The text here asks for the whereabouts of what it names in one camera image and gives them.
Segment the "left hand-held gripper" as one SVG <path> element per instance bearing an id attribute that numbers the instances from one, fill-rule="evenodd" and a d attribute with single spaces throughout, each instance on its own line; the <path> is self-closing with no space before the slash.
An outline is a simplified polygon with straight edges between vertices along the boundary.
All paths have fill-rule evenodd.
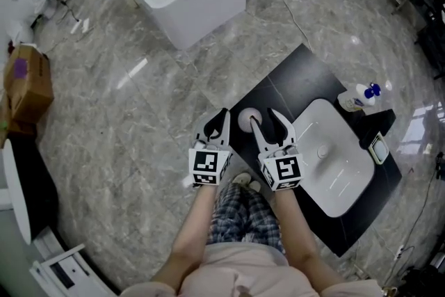
<path id="1" fill-rule="evenodd" d="M 228 143 L 231 115 L 221 108 L 202 118 L 195 128 L 195 141 L 188 150 L 188 167 L 194 187 L 219 186 L 232 158 L 230 147 L 210 143 Z"/>

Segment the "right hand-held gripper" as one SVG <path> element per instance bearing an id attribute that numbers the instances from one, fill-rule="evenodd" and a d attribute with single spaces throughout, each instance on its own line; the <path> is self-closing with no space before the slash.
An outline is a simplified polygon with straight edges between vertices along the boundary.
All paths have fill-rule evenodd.
<path id="1" fill-rule="evenodd" d="M 252 133 L 260 151 L 260 171 L 271 191 L 294 189 L 301 184 L 305 174 L 302 155 L 298 152 L 296 132 L 292 123 L 279 111 L 267 108 L 272 122 L 273 137 L 265 139 L 258 119 L 250 117 Z"/>

